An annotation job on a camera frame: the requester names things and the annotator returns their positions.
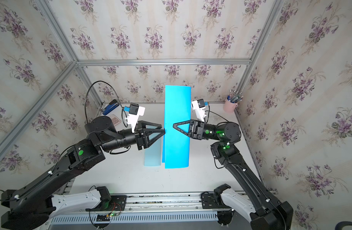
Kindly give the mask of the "dark blue paper sheet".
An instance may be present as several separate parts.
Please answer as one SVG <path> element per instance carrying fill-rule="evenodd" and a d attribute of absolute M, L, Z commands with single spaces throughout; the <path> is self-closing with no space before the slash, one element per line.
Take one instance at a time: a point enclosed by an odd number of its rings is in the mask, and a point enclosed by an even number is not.
<path fill-rule="evenodd" d="M 189 166 L 190 138 L 189 124 L 180 124 L 191 119 L 191 88 L 188 86 L 165 87 L 165 118 L 163 159 L 166 169 Z"/>

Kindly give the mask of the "light blue paper sheet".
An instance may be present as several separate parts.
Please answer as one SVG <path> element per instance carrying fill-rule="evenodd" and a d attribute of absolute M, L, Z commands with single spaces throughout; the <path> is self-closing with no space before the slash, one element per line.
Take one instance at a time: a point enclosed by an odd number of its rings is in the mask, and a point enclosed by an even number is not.
<path fill-rule="evenodd" d="M 160 166 L 162 161 L 162 144 L 161 140 L 157 140 L 152 146 L 144 151 L 144 166 L 156 167 Z"/>

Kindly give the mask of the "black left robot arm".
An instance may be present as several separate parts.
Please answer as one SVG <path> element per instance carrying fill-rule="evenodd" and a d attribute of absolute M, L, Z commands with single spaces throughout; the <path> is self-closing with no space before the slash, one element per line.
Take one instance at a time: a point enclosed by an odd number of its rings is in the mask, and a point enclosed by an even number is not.
<path fill-rule="evenodd" d="M 135 129 L 117 131 L 107 116 L 95 118 L 85 125 L 87 137 L 68 147 L 52 168 L 19 190 L 6 190 L 1 195 L 1 205 L 9 210 L 1 216 L 1 227 L 8 230 L 33 230 L 54 216 L 75 207 L 87 209 L 110 199 L 104 187 L 94 195 L 83 194 L 83 203 L 64 201 L 54 193 L 71 179 L 89 171 L 105 160 L 105 153 L 136 145 L 138 150 L 152 146 L 164 134 L 161 124 L 138 121 Z"/>

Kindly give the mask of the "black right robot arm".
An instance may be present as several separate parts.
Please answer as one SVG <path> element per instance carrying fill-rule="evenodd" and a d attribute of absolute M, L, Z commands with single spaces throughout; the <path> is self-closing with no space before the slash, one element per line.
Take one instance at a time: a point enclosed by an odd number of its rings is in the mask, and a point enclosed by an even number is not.
<path fill-rule="evenodd" d="M 247 198 L 235 192 L 230 185 L 223 184 L 214 189 L 213 195 L 202 195 L 202 204 L 220 209 L 229 208 L 244 217 L 253 230 L 289 230 L 293 208 L 281 202 L 267 189 L 249 168 L 235 143 L 241 140 L 237 123 L 221 122 L 217 125 L 197 120 L 175 123 L 173 128 L 194 140 L 214 140 L 210 146 L 215 161 L 228 170 L 242 187 Z"/>

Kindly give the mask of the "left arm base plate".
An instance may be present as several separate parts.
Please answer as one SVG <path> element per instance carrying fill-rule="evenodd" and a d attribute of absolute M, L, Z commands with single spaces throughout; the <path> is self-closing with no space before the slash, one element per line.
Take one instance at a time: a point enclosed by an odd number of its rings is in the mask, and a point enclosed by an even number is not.
<path fill-rule="evenodd" d="M 106 211 L 108 213 L 111 211 L 124 211 L 127 198 L 126 195 L 111 195 L 111 198 L 101 199 L 97 206 L 92 209 L 86 209 L 86 211 Z"/>

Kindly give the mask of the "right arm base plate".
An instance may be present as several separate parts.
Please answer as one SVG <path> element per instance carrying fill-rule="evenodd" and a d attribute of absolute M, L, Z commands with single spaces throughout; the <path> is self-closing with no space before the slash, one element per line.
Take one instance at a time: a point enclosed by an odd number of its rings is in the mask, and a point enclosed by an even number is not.
<path fill-rule="evenodd" d="M 202 192 L 200 198 L 203 209 L 232 209 L 232 207 L 225 205 L 221 200 L 215 198 L 213 193 Z"/>

